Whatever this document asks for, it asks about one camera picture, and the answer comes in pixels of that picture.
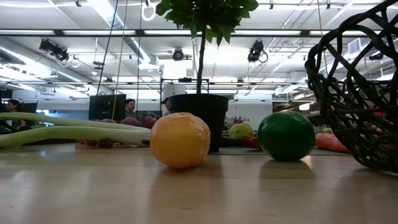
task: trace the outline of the fluorescent light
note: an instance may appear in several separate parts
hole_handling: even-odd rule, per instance
[[[235,30],[232,35],[300,35],[299,30]]]
[[[380,31],[374,30],[374,32],[376,34],[380,34]],[[325,35],[327,33],[329,33],[328,30],[323,30],[322,32],[320,30],[312,30],[312,31],[310,31],[310,35],[322,35],[322,34]],[[348,30],[348,31],[344,32],[343,35],[363,35],[363,36],[366,36],[365,33],[361,32],[361,31],[356,31],[356,30]]]
[[[68,88],[57,88],[56,91],[63,95],[71,96],[74,98],[87,98],[88,97],[84,93],[80,93],[79,91],[75,91],[75,90],[70,90]]]
[[[190,30],[145,30],[146,35],[191,35]]]
[[[73,80],[73,81],[75,81],[75,82],[81,82],[81,80],[79,80],[79,79],[77,79],[77,78],[75,78],[75,77],[72,77],[72,76],[70,76],[70,75],[68,75],[68,74],[65,74],[65,73],[60,72],[60,71],[57,71],[57,72],[58,72],[59,74],[63,75],[63,76],[66,76],[66,77],[70,78],[71,80]]]
[[[2,35],[20,35],[20,34],[30,34],[30,35],[55,35],[53,30],[0,30]]]
[[[394,74],[383,75],[383,76],[377,78],[377,80],[379,80],[379,81],[391,80],[393,76],[394,76]]]
[[[13,69],[4,67],[0,69],[0,76],[9,78],[11,80],[20,80],[20,81],[41,81],[35,78],[33,75],[26,75],[21,72],[17,72]]]
[[[28,86],[28,85],[24,85],[24,84],[18,84],[18,85],[13,85],[13,84],[7,84],[9,86],[12,87],[16,87],[16,88],[21,88],[23,90],[29,90],[29,91],[36,91],[34,88]]]
[[[298,108],[300,109],[300,111],[309,110],[310,109],[310,104],[306,103],[306,104],[300,105]]]
[[[65,35],[123,35],[123,30],[65,30]],[[135,35],[134,30],[125,30],[124,35]]]

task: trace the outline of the computer monitor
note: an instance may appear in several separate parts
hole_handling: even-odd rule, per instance
[[[112,119],[114,95],[91,96],[88,119]],[[126,95],[116,95],[114,120],[122,120],[126,116]]]
[[[37,103],[24,103],[22,105],[22,110],[25,113],[36,113]]]

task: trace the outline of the wicker basket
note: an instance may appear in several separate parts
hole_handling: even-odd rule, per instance
[[[366,167],[398,173],[398,73],[395,71],[391,80],[377,81],[367,80],[355,69],[372,49],[377,49],[398,66],[393,40],[398,38],[395,27],[398,15],[388,18],[386,13],[387,7],[396,2],[384,1],[367,12],[351,16],[339,28],[327,33],[309,52],[305,69],[308,86],[321,105],[321,115],[354,158]],[[379,34],[359,25],[369,19],[380,26]],[[347,30],[361,31],[371,39],[351,63],[341,56],[343,32]],[[330,44],[334,40],[337,49]],[[335,61],[327,74],[321,75],[324,50],[328,50]],[[339,63],[348,71],[345,81],[333,77]]]

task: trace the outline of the ventilation duct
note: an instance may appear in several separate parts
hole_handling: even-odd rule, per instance
[[[113,13],[115,10],[115,5],[110,0],[87,0],[90,6],[105,20],[105,22],[112,26],[113,22]],[[120,19],[119,15],[116,13],[113,23],[113,29],[122,30],[124,26],[124,22]],[[140,57],[141,63],[149,63],[151,65],[155,65],[157,69],[159,69],[159,64],[156,55],[149,55],[145,50],[142,49],[141,46],[138,45],[138,42],[133,37],[123,37],[123,41],[129,46],[129,48],[135,53],[135,55]]]

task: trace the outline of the beet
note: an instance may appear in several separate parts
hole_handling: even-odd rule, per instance
[[[116,124],[116,121],[112,120],[112,119],[103,119],[101,122],[105,122],[105,123],[114,123]]]
[[[137,126],[137,127],[141,126],[141,124],[136,118],[130,118],[130,117],[125,118],[123,124]]]
[[[98,141],[98,146],[103,149],[110,149],[113,146],[112,139],[102,139]]]
[[[144,122],[142,122],[142,127],[148,128],[148,129],[152,129],[152,127],[155,125],[156,121],[157,121],[156,118],[153,118],[151,116],[147,116],[144,119]]]
[[[97,141],[96,140],[84,140],[85,144],[87,146],[95,146],[97,145]]]

